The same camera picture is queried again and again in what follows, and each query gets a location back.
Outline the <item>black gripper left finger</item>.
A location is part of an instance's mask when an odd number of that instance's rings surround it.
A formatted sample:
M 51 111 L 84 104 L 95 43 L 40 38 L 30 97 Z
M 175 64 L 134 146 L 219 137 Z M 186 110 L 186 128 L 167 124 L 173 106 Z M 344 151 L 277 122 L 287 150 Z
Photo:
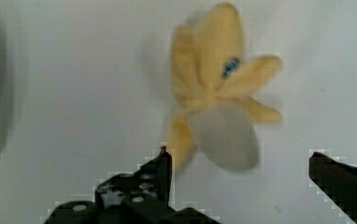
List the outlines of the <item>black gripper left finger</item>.
M 169 205 L 172 157 L 165 147 L 133 173 L 98 185 L 94 200 L 58 205 L 44 224 L 221 224 L 191 207 Z

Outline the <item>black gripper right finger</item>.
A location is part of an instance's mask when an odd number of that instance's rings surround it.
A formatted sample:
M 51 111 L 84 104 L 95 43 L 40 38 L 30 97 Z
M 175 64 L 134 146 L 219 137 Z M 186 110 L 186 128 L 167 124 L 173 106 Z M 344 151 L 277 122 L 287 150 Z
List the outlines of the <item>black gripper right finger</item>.
M 308 160 L 308 176 L 357 224 L 357 167 L 314 152 Z

